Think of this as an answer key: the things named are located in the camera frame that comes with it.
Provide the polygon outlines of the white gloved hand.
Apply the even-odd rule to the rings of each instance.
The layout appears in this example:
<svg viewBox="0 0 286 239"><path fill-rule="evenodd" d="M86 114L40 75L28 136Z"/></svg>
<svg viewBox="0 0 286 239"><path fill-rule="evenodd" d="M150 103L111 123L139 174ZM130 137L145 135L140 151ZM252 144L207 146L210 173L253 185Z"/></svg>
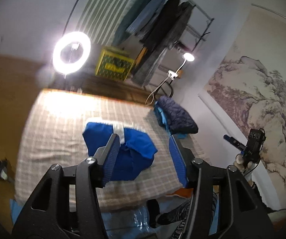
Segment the white gloved hand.
<svg viewBox="0 0 286 239"><path fill-rule="evenodd" d="M240 172L242 172L243 174L246 174L251 169L253 169L254 163L250 161L247 164L247 166L245 166L244 163L245 163L245 161L243 159L243 156L240 153L237 154L233 165L236 166Z"/></svg>

